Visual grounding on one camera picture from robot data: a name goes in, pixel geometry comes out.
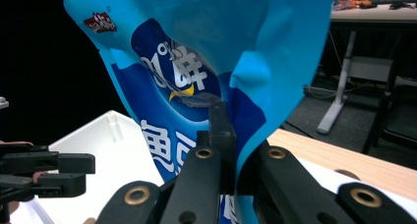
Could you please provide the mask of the blue snack packet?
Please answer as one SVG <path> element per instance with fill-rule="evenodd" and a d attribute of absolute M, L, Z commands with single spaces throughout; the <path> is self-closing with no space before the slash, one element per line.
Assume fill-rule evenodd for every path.
<path fill-rule="evenodd" d="M 226 104 L 235 160 L 287 119 L 313 79 L 332 0 L 65 0 L 164 180 L 178 175 L 209 107 Z"/>

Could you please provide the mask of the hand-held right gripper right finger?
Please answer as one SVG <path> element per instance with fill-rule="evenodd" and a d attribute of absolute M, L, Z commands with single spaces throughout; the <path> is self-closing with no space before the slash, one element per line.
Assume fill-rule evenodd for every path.
<path fill-rule="evenodd" d="M 253 196 L 259 182 L 258 160 L 259 151 L 267 142 L 263 141 L 258 148 L 250 153 L 244 162 L 236 185 L 236 194 L 239 196 Z"/>

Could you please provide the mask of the white plastic box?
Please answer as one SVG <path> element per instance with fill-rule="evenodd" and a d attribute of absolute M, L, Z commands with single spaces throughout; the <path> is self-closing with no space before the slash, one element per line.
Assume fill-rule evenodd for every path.
<path fill-rule="evenodd" d="M 115 111 L 99 116 L 50 148 L 95 156 L 95 173 L 87 176 L 87 191 L 77 197 L 36 197 L 23 202 L 11 215 L 12 224 L 83 224 L 96 217 L 122 186 L 134 181 L 163 184 L 141 128 Z"/>

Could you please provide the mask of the white desk leg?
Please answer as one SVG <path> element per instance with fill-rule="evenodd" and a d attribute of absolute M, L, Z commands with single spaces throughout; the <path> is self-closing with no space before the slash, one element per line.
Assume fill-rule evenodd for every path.
<path fill-rule="evenodd" d="M 341 66 L 341 71 L 340 71 L 340 76 L 338 80 L 338 85 L 337 85 L 337 90 L 335 93 L 334 101 L 332 102 L 331 106 L 329 107 L 327 113 L 323 117 L 320 124 L 317 126 L 317 132 L 321 135 L 327 135 L 330 132 L 347 98 L 347 96 L 344 94 L 344 91 L 345 91 L 346 83 L 349 77 L 351 61 L 352 61 L 352 52 L 354 48 L 356 34 L 357 34 L 356 31 L 351 31 L 349 33 L 349 39 L 348 39 L 346 51 L 345 51 L 342 66 Z"/>

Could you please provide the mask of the grey metal box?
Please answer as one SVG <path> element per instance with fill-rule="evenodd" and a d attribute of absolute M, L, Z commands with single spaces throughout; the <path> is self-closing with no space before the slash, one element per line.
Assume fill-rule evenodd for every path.
<path fill-rule="evenodd" d="M 349 76 L 362 80 L 386 83 L 392 60 L 372 57 L 353 56 Z"/>

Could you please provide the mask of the white table mat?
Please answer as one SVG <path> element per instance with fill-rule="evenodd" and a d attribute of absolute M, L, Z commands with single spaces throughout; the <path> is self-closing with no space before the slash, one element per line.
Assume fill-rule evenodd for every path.
<path fill-rule="evenodd" d="M 325 168 L 321 165 L 315 164 L 308 160 L 298 158 L 298 161 L 304 166 L 304 168 L 316 179 L 316 181 L 326 190 L 335 194 L 341 185 L 348 183 L 359 183 L 359 180 L 350 178 L 348 176 L 337 173 L 333 170 Z M 378 186 L 373 185 L 373 188 L 379 190 L 398 206 L 402 207 L 407 213 L 409 213 L 417 221 L 417 201 L 405 196 L 398 195 L 396 193 L 387 191 Z"/>

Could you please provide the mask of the orange object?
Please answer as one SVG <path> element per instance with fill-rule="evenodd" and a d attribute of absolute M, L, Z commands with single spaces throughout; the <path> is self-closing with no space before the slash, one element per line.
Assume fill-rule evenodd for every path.
<path fill-rule="evenodd" d="M 341 0 L 333 6 L 334 10 L 347 10 L 356 8 L 369 8 L 373 3 L 369 0 Z"/>

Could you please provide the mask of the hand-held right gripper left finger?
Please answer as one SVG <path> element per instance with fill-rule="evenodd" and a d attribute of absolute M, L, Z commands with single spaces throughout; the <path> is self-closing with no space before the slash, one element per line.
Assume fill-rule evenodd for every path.
<path fill-rule="evenodd" d="M 221 155 L 220 193 L 234 194 L 237 136 L 229 121 L 227 105 L 220 101 L 208 108 L 208 129 L 197 131 L 197 145 L 213 146 Z"/>

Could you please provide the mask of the light desk top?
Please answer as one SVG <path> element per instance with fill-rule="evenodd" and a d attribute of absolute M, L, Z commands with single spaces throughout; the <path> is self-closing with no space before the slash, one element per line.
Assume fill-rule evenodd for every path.
<path fill-rule="evenodd" d="M 389 5 L 379 5 L 371 9 L 332 11 L 331 20 L 348 23 L 417 23 L 417 8 L 391 10 Z"/>

